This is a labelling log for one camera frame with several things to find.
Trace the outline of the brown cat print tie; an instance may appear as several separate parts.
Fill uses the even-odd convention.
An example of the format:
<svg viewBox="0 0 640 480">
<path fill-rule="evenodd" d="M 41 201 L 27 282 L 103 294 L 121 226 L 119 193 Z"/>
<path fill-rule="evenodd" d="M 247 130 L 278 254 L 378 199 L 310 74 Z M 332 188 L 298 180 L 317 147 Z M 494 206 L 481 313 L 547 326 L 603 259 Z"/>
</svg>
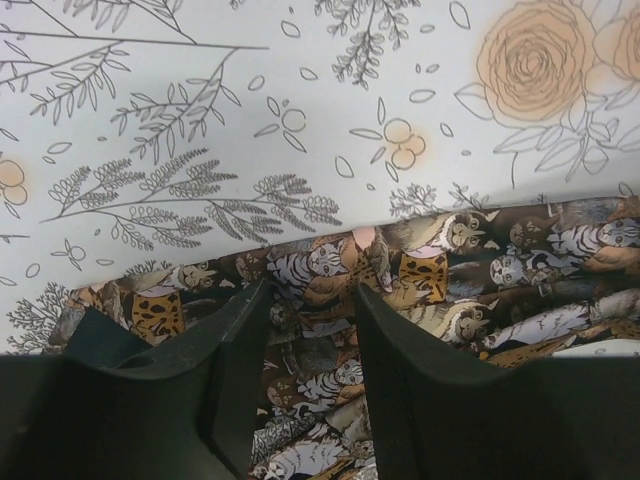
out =
<svg viewBox="0 0 640 480">
<path fill-rule="evenodd" d="M 293 241 L 68 295 L 48 339 L 96 310 L 156 345 L 268 280 L 253 479 L 372 479 L 353 295 L 367 285 L 446 344 L 503 368 L 639 350 L 639 200 L 468 209 Z"/>
</svg>

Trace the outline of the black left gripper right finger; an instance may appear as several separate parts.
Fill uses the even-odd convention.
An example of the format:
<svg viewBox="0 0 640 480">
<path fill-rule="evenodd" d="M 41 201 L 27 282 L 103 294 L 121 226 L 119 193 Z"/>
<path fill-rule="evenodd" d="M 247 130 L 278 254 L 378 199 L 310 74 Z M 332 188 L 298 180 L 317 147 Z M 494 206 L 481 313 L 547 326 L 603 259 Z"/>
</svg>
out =
<svg viewBox="0 0 640 480">
<path fill-rule="evenodd" d="M 551 357 L 503 369 L 354 299 L 382 479 L 635 479 L 639 362 Z"/>
</svg>

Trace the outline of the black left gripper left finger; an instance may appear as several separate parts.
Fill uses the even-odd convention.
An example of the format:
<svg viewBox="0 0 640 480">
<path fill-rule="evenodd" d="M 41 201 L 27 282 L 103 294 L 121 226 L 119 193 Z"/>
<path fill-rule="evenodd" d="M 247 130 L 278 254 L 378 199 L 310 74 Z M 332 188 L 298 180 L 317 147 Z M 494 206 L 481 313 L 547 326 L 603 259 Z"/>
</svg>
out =
<svg viewBox="0 0 640 480">
<path fill-rule="evenodd" d="M 5 479 L 244 479 L 270 288 L 150 346 L 90 315 L 62 355 L 1 359 Z"/>
</svg>

